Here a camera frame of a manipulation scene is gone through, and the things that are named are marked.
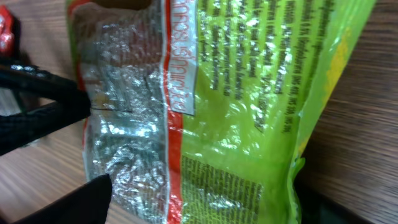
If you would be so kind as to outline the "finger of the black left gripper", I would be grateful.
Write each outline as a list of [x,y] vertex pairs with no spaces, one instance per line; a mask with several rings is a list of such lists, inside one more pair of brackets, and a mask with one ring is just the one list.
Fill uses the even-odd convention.
[[53,102],[26,113],[1,116],[1,155],[90,115],[90,102]]
[[64,85],[54,80],[53,77],[55,75],[51,79],[41,78],[1,65],[2,88],[29,92],[64,105],[90,105],[86,92],[79,90],[74,82],[72,82],[72,86]]

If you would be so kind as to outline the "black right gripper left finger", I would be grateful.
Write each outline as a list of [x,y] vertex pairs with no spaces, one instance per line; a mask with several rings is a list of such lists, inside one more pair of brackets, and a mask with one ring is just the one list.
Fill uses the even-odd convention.
[[112,189],[110,176],[101,175],[14,224],[105,224]]

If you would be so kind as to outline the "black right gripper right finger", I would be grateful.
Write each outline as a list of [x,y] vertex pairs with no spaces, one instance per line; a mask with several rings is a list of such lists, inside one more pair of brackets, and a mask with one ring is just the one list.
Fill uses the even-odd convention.
[[298,180],[294,187],[301,206],[302,224],[370,224]]

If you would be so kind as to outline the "red stick sachet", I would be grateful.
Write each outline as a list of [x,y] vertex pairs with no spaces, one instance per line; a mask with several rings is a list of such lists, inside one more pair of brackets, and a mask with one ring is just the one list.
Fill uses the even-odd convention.
[[14,51],[14,17],[6,6],[1,5],[1,55],[12,57]]

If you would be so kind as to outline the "green snack bag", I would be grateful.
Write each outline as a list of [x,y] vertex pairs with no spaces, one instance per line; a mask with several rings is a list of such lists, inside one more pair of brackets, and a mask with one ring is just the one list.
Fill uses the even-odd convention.
[[148,223],[300,223],[302,153],[373,6],[67,1],[86,178]]

